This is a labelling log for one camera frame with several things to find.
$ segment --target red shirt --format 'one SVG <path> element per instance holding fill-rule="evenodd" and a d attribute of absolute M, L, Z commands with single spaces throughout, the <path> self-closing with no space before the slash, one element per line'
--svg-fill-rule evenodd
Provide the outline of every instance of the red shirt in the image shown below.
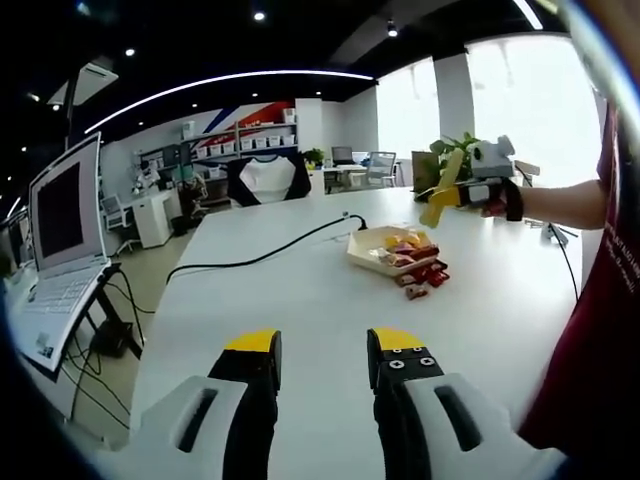
<path fill-rule="evenodd" d="M 640 455 L 640 159 L 627 145 L 610 112 L 598 165 L 609 192 L 602 243 L 520 431 L 538 448 L 609 467 Z"/>

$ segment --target white chair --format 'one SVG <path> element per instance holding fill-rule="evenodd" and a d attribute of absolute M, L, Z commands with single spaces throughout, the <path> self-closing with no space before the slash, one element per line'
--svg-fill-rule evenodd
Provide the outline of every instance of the white chair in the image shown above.
<path fill-rule="evenodd" d="M 369 167 L 365 173 L 349 174 L 352 189 L 392 188 L 396 186 L 396 154 L 371 152 Z"/>
<path fill-rule="evenodd" d="M 105 223 L 108 231 L 114 231 L 120 236 L 124 232 L 130 231 L 132 228 L 135 229 L 133 211 L 130 208 L 123 208 L 117 195 L 104 198 L 100 204 L 104 210 Z M 130 252 L 133 251 L 132 245 L 134 243 L 140 243 L 140 239 L 126 239 L 116 249 L 115 255 L 119 255 L 125 248 L 128 248 Z"/>

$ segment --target black cable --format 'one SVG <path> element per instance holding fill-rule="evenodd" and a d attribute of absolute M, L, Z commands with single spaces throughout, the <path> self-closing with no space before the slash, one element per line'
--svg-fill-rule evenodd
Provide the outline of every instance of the black cable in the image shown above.
<path fill-rule="evenodd" d="M 124 290 L 122 290 L 122 288 L 120 288 L 118 285 L 116 285 L 115 283 L 111 283 L 111 282 L 107 282 L 105 285 L 109 285 L 110 287 L 115 288 L 116 290 L 118 290 L 120 292 L 120 294 L 126 298 L 127 300 L 129 300 L 131 302 L 131 304 L 136 308 L 136 310 L 138 310 L 141 313 L 146 313 L 147 315 L 155 315 L 155 310 L 145 310 L 144 308 L 139 307 L 136 302 L 133 300 L 133 298 L 129 298 L 129 296 L 124 292 Z"/>
<path fill-rule="evenodd" d="M 533 183 L 531 183 L 531 180 L 529 180 L 529 177 L 527 177 L 527 174 L 524 173 L 522 171 L 522 169 L 516 165 L 514 163 L 514 167 L 516 167 L 516 170 L 518 170 L 522 176 L 524 177 L 525 181 L 527 182 L 527 184 L 530 187 L 533 187 Z M 560 237 L 558 236 L 558 233 L 556 232 L 556 227 L 553 223 L 549 222 L 549 225 L 551 226 L 551 232 L 553 232 L 553 235 L 556 237 L 556 240 L 558 241 L 558 245 L 560 245 L 560 250 L 562 250 L 562 255 L 564 255 L 564 260 L 567 262 L 567 267 L 569 267 L 569 273 L 571 274 L 571 282 L 573 283 L 573 292 L 576 295 L 576 302 L 579 300 L 580 298 L 580 294 L 578 293 L 578 283 L 576 282 L 576 277 L 573 274 L 573 268 L 571 268 L 571 262 L 569 261 L 569 256 L 567 255 L 567 250 L 564 248 L 564 244 L 560 241 Z"/>
<path fill-rule="evenodd" d="M 84 364 L 87 365 L 91 369 L 91 371 L 96 375 L 98 376 L 102 375 L 102 361 L 100 360 L 100 354 L 99 353 L 96 354 L 96 356 L 98 357 L 98 369 L 96 370 L 95 368 L 93 368 L 93 365 L 91 365 L 91 363 L 89 362 L 89 357 L 84 356 L 84 354 L 87 352 L 89 352 L 89 355 L 91 355 L 91 348 L 82 350 L 80 348 L 80 342 L 78 342 L 78 337 L 76 336 L 73 337 L 73 341 L 76 343 L 76 348 L 80 352 L 80 357 L 82 358 L 82 360 L 84 360 Z"/>
<path fill-rule="evenodd" d="M 136 326 L 138 327 L 138 333 L 140 334 L 140 343 L 142 343 L 142 346 L 144 347 L 144 335 L 142 334 L 142 326 L 140 325 L 138 310 L 136 310 L 136 307 L 133 303 L 133 292 L 131 291 L 131 284 L 129 283 L 129 278 L 127 277 L 127 274 L 122 271 L 122 269 L 119 269 L 116 273 L 119 273 L 120 275 L 122 275 L 122 278 L 124 278 L 124 283 L 127 284 L 127 291 L 129 292 L 129 297 L 132 299 L 131 309 L 133 310 L 133 317 L 136 319 Z"/>
<path fill-rule="evenodd" d="M 367 222 L 365 221 L 364 218 L 362 218 L 360 215 L 349 215 L 348 213 L 345 212 L 344 216 L 342 218 L 339 218 L 338 220 L 334 220 L 333 222 L 329 222 L 329 223 L 325 223 L 324 225 L 321 225 L 317 228 L 314 228 L 313 230 L 305 233 L 304 235 L 296 238 L 295 240 L 292 240 L 291 242 L 287 243 L 286 245 L 283 245 L 280 248 L 276 248 L 274 251 L 269 252 L 269 253 L 265 253 L 264 255 L 258 257 L 258 258 L 254 258 L 253 260 L 245 260 L 244 262 L 235 262 L 235 263 L 200 263 L 200 264 L 191 264 L 191 265 L 182 265 L 180 267 L 176 267 L 173 270 L 171 270 L 169 272 L 169 275 L 167 276 L 167 282 L 169 283 L 169 281 L 171 280 L 171 277 L 173 277 L 174 274 L 178 273 L 181 270 L 190 270 L 190 269 L 194 269 L 194 268 L 204 268 L 204 269 L 209 269 L 209 268 L 235 268 L 235 267 L 246 267 L 247 265 L 253 265 L 254 263 L 258 263 L 262 260 L 266 260 L 269 257 L 272 257 L 273 255 L 276 255 L 277 253 L 280 253 L 283 250 L 286 250 L 287 248 L 291 247 L 292 245 L 295 245 L 296 243 L 298 243 L 301 240 L 304 240 L 305 238 L 307 238 L 310 235 L 313 235 L 314 233 L 319 232 L 320 230 L 323 230 L 325 228 L 331 227 L 332 225 L 336 225 L 338 223 L 344 222 L 345 220 L 349 220 L 351 218 L 357 218 L 358 220 L 360 220 L 360 228 L 358 228 L 358 230 L 366 230 L 367 229 Z"/>
<path fill-rule="evenodd" d="M 118 422 L 120 425 L 122 425 L 126 430 L 129 430 L 129 427 L 126 423 L 124 423 L 122 420 L 120 420 L 118 417 L 116 417 L 111 410 L 109 410 L 107 407 L 105 407 L 102 403 L 100 403 L 98 400 L 95 399 L 94 396 L 92 396 L 89 392 L 87 392 L 84 388 L 82 388 L 78 382 L 76 382 L 73 377 L 71 376 L 71 374 L 69 372 L 67 372 L 67 370 L 64 367 L 60 367 L 62 369 L 62 371 L 65 373 L 65 375 L 67 377 L 69 377 L 69 380 L 71 380 L 71 383 L 73 383 L 76 387 L 78 387 L 78 390 L 80 390 L 82 393 L 84 393 L 87 397 L 89 397 L 91 400 L 93 400 L 93 402 L 98 405 L 101 409 L 103 409 L 105 412 L 107 412 L 109 414 L 109 416 L 111 418 L 113 418 L 116 422 Z"/>
<path fill-rule="evenodd" d="M 122 400 L 120 400 L 120 397 L 118 397 L 118 395 L 116 394 L 116 392 L 114 392 L 111 387 L 109 387 L 109 385 L 107 385 L 103 380 L 101 380 L 100 378 L 96 377 L 95 375 L 92 375 L 91 373 L 87 372 L 85 369 L 80 368 L 78 366 L 78 364 L 76 362 L 73 361 L 73 359 L 67 355 L 67 359 L 71 362 L 71 364 L 76 367 L 77 370 L 79 370 L 80 372 L 84 373 L 85 375 L 87 375 L 89 378 L 93 378 L 96 382 L 100 383 L 104 388 L 107 389 L 107 391 L 113 396 L 113 398 L 116 399 L 116 402 L 118 402 L 120 404 L 120 406 L 124 409 L 125 412 L 127 412 L 127 415 L 131 416 L 131 412 L 129 411 L 129 409 L 127 408 L 127 406 L 123 403 Z"/>

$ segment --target curved light strip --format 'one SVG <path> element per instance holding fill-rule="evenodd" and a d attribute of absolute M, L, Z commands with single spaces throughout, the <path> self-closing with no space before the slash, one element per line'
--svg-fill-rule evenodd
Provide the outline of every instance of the curved light strip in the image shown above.
<path fill-rule="evenodd" d="M 197 87 L 198 85 L 205 85 L 207 83 L 213 82 L 221 82 L 223 80 L 233 80 L 235 78 L 247 78 L 247 77 L 259 77 L 262 75 L 325 75 L 328 77 L 343 77 L 343 78 L 355 78 L 358 80 L 374 80 L 373 77 L 369 77 L 367 75 L 357 75 L 355 73 L 343 73 L 343 72 L 329 72 L 325 70 L 266 70 L 262 72 L 247 72 L 247 73 L 234 73 L 232 75 L 223 75 L 221 77 L 212 77 L 207 78 L 205 80 L 199 80 L 193 83 L 187 83 L 186 85 L 181 85 L 179 87 L 170 88 L 169 90 L 165 90 L 164 92 L 156 93 L 155 95 L 151 95 L 150 97 L 143 98 L 135 103 L 132 103 L 128 107 L 124 107 L 117 112 L 112 113 L 108 117 L 103 118 L 95 125 L 91 125 L 87 128 L 84 133 L 90 133 L 91 131 L 98 128 L 100 125 L 104 125 L 109 120 L 113 120 L 118 115 L 122 115 L 129 110 L 133 110 L 136 107 L 139 107 L 142 104 L 150 102 L 151 100 L 155 100 L 156 98 L 164 97 L 165 95 L 169 95 L 171 93 L 179 92 L 180 90 L 186 90 L 187 88 Z"/>

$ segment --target floor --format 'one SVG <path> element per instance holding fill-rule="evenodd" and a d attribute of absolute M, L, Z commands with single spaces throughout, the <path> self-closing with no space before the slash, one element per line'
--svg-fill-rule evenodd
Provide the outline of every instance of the floor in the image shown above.
<path fill-rule="evenodd" d="M 185 236 L 171 238 L 162 247 L 138 249 L 132 253 L 125 250 L 116 259 L 122 263 L 122 269 L 131 282 L 133 296 L 139 307 L 150 311 L 156 309 L 164 291 L 165 278 L 177 264 L 194 232 L 195 230 L 192 230 Z M 113 283 L 127 291 L 121 276 L 114 277 Z M 112 287 L 107 286 L 105 290 L 123 321 L 134 322 L 129 300 Z M 153 315 L 139 313 L 139 318 L 144 333 L 153 322 Z M 135 331 L 135 337 L 141 343 L 137 331 Z M 89 357 L 89 362 L 97 368 L 98 358 L 95 354 Z M 100 380 L 105 382 L 130 410 L 138 360 L 127 350 L 123 358 L 101 357 L 100 362 L 102 366 Z M 112 411 L 124 424 L 129 424 L 127 412 L 102 384 L 84 374 L 80 387 Z M 101 443 L 106 448 L 117 449 L 128 439 L 127 429 L 113 420 L 82 392 L 76 395 L 73 419 L 66 424 L 66 431 L 81 448 L 89 450 L 99 447 Z"/>

